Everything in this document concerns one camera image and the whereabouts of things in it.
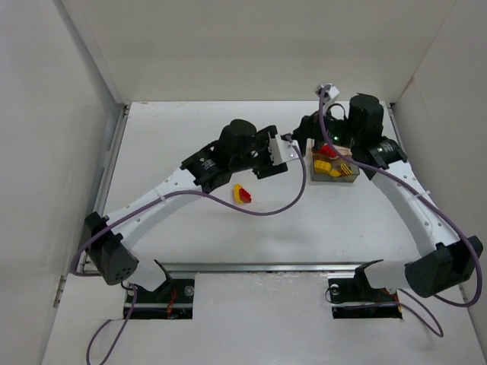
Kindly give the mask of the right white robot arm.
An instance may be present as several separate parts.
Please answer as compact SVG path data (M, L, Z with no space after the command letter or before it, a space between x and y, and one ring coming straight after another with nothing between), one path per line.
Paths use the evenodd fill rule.
M483 245L465 233L432 201L412 171L404 150L383 134L384 108L371 95L357 94L349 101L342 119L330 110L339 96L332 84L317 88L318 110L305 116L294 130L293 139L301 148L308 140L331 148L348 148L352 155L343 159L361 169L388 198L414 239L419 258L414 261L379 259L358 267L355 279L366 288L408 288L423 298L476 276L476 291L466 306L479 301L483 276L479 257Z

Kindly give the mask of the yellow curved lego brick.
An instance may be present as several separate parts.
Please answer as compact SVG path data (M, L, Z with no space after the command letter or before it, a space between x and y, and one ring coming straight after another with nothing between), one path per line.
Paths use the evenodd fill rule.
M325 160L314 161L314 172L317 174L330 175L332 165Z

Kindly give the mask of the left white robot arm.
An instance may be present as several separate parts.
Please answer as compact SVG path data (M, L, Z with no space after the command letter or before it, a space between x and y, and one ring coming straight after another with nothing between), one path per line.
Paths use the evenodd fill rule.
M250 170L259 179L287 171L299 157L290 135L273 125L257 129L234 119L218 139L186 158L163 182L140 198L108 215L94 211L84 219L85 243L79 248L110 286L128 281L149 292L167 287L170 279L157 261L144 261L134 250L139 240L162 220L198 198L230 182L235 173Z

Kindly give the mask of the yellow striped lego brick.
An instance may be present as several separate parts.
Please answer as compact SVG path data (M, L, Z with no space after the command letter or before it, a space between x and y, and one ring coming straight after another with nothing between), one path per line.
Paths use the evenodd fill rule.
M340 165L340 175L341 176L350 176L352 174L353 174L353 172L352 172L349 165L347 165L346 163L342 163Z

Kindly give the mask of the red rectangular lego brick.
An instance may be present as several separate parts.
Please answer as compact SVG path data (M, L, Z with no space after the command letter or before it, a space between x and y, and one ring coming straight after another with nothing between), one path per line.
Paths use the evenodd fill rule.
M317 151L318 154L322 154L322 155L334 155L336 154L335 151L328 145L328 144L325 144L323 145L318 151Z

